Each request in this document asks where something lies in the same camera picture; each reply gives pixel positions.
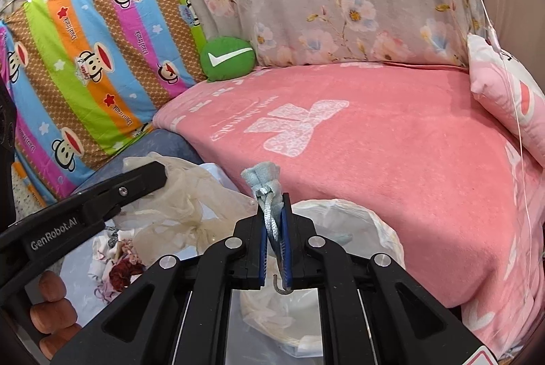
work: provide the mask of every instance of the pink pillow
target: pink pillow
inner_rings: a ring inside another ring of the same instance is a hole
[[[522,144],[545,167],[545,94],[524,65],[509,53],[503,53],[506,71],[500,56],[482,37],[470,34],[468,48],[473,97],[518,136],[514,95]]]

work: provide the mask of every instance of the white check mark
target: white check mark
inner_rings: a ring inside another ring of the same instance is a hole
[[[217,66],[220,63],[228,61],[229,59],[231,59],[231,58],[233,58],[235,56],[238,56],[239,54],[246,53],[247,51],[253,51],[253,49],[252,48],[242,48],[240,50],[232,51],[230,53],[227,53],[227,54],[224,54],[224,55],[221,55],[221,56],[218,56],[218,57],[208,53],[208,57],[210,58],[210,63],[212,64],[212,66]]]

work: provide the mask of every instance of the blue fabric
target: blue fabric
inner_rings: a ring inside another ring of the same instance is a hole
[[[243,170],[240,174],[252,189],[253,197],[257,199],[263,212],[265,212],[265,194],[261,194],[262,188],[269,188],[273,199],[271,204],[271,215],[280,227],[280,213],[284,207],[282,199],[282,186],[280,185],[280,167],[273,162],[260,162],[252,168]]]
[[[203,163],[203,160],[195,149],[179,134],[171,133],[167,130],[153,130],[138,140],[138,142],[125,148],[125,150],[82,183],[74,192],[83,191],[85,188],[121,174],[123,172],[124,158],[142,157],[151,151],[155,151],[163,156],[178,157],[196,165]]]

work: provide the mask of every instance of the metal hook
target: metal hook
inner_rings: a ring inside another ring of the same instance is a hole
[[[279,288],[279,287],[278,287],[278,274],[273,275],[273,277],[272,277],[272,285],[273,285],[275,291],[276,291],[278,294],[282,294],[283,296],[287,296],[288,294],[293,293],[293,290],[292,290],[289,286],[287,287],[287,290],[285,290],[284,288]]]

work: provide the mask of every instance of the metal screw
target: metal screw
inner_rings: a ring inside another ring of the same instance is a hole
[[[172,268],[176,265],[176,258],[174,256],[165,256],[159,261],[159,266],[165,270]]]
[[[392,259],[388,254],[380,253],[375,256],[375,263],[379,267],[387,267],[392,263]]]
[[[312,236],[309,238],[309,245],[314,248],[321,248],[325,245],[325,239],[320,236]]]
[[[234,250],[235,248],[242,246],[242,240],[240,240],[238,237],[230,237],[225,241],[225,246],[231,250]]]

